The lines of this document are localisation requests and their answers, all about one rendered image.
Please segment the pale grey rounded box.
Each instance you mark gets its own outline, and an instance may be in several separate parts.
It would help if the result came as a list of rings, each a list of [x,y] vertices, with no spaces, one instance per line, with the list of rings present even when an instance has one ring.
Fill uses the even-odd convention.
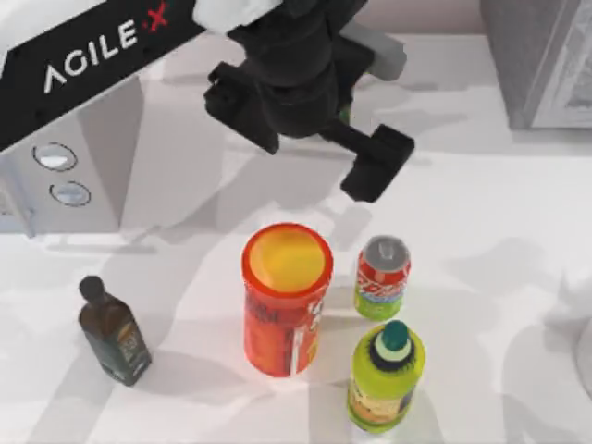
[[[369,74],[382,81],[395,81],[400,77],[407,62],[402,42],[355,20],[342,29],[341,35],[374,53],[374,61],[367,69]]]

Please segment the red and green can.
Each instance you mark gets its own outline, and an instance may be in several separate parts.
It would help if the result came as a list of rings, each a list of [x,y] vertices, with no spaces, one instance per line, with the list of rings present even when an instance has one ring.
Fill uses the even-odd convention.
[[[411,271],[406,244],[390,235],[372,237],[357,260],[354,307],[373,321],[386,321],[401,308]]]

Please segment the pale microwave oven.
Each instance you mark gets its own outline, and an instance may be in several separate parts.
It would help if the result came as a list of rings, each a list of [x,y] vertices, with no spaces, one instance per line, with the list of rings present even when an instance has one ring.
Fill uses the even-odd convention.
[[[0,234],[111,233],[124,213],[139,140],[144,92],[132,77],[88,104],[14,143],[0,154]],[[78,157],[65,172],[40,166],[36,145],[59,142]],[[49,193],[53,184],[76,181],[91,192],[82,207],[68,207]]]

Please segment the orange cylindrical canister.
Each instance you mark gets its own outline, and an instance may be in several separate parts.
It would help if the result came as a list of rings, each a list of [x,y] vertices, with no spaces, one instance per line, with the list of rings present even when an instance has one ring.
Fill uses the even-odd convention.
[[[311,364],[333,269],[325,239],[301,224],[276,223],[247,241],[241,255],[244,352],[255,368],[290,377]]]

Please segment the round microwave knob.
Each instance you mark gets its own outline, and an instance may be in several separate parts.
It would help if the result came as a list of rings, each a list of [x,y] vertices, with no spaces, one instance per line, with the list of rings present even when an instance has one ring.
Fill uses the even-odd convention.
[[[78,157],[75,153],[59,142],[34,146],[32,156],[41,167],[50,171],[65,172],[78,164]]]
[[[89,189],[76,181],[53,184],[49,193],[55,201],[68,207],[82,207],[92,199]]]

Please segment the yellow-green bottle green cap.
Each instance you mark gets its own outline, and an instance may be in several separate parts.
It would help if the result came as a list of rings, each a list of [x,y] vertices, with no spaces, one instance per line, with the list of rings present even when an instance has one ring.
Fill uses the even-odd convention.
[[[374,434],[394,428],[411,406],[425,364],[423,342],[400,320],[364,334],[351,359],[347,394],[351,420]]]

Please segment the dark brown bottle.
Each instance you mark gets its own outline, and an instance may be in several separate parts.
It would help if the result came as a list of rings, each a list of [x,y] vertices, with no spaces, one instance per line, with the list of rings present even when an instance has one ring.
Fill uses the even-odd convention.
[[[103,280],[86,276],[79,284],[85,304],[79,324],[105,373],[134,386],[152,363],[152,355],[130,307],[109,293]]]

